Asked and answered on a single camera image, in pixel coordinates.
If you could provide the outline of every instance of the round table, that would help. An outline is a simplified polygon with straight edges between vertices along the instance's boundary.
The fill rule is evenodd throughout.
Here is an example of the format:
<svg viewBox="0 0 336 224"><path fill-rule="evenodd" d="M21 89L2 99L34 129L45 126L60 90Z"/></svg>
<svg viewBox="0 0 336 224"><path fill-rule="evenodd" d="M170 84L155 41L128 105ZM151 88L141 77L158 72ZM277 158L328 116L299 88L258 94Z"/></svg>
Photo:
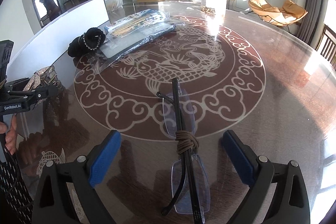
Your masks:
<svg viewBox="0 0 336 224"><path fill-rule="evenodd" d="M174 210L171 168L176 142L167 136L160 90L171 92L179 77L195 111L196 137L211 191L207 223L226 223L248 186L243 185L221 145L230 128L257 155L301 168L318 223L335 201L335 71L322 56L282 29L227 10L224 20L190 3L124 5L125 15L145 9L169 12L184 22L176 31L145 44L95 75L86 57L64 53L53 64L65 90L51 102L19 115L19 160L29 147L32 164L20 161L34 196L47 160L70 162L86 155L114 128L122 143L104 181L96 186L117 223L193 223ZM69 186L75 209L87 219ZM271 185L256 223L263 221Z"/></svg>

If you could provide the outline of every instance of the brown cord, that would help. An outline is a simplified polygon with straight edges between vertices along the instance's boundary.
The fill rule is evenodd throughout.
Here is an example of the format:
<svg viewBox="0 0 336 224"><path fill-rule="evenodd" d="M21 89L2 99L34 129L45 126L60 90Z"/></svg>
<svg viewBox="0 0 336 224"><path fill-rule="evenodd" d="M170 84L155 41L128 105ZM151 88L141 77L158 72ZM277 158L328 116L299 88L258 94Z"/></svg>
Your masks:
<svg viewBox="0 0 336 224"><path fill-rule="evenodd" d="M195 153L197 154L197 149L199 147L199 142L194 135L188 131L176 131L176 141L177 144L177 153L181 155L183 152L187 151L189 148L194 148Z"/></svg>

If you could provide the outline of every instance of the metal screw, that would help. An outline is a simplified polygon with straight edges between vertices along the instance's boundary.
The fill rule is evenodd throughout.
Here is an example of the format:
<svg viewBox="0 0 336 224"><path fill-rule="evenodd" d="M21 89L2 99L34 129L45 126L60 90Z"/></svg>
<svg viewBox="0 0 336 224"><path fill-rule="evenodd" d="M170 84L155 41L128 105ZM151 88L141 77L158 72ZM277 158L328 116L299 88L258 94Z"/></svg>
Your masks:
<svg viewBox="0 0 336 224"><path fill-rule="evenodd" d="M78 161L78 162L84 162L85 160L86 160L86 157L83 156L83 155L81 155L81 156L79 156L79 157L77 158L77 161Z"/></svg>
<svg viewBox="0 0 336 224"><path fill-rule="evenodd" d="M296 160L291 160L291 165L293 165L294 167L298 167L299 164L297 163Z"/></svg>
<svg viewBox="0 0 336 224"><path fill-rule="evenodd" d="M50 167L54 164L52 160L48 160L47 163L45 164L47 167Z"/></svg>
<svg viewBox="0 0 336 224"><path fill-rule="evenodd" d="M268 158L266 156L259 156L259 160L261 162L267 162L268 161Z"/></svg>

